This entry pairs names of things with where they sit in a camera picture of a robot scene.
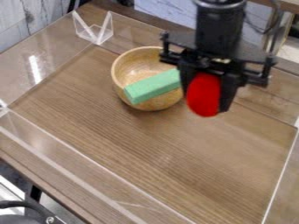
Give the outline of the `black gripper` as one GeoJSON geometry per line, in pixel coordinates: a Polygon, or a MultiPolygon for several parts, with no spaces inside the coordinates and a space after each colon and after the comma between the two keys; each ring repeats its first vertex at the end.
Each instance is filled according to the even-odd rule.
{"type": "Polygon", "coordinates": [[[192,0],[196,26],[192,31],[162,34],[160,61],[178,66],[183,94],[198,72],[220,77],[219,112],[230,110],[246,84],[264,86],[276,57],[243,38],[247,0],[192,0]]]}

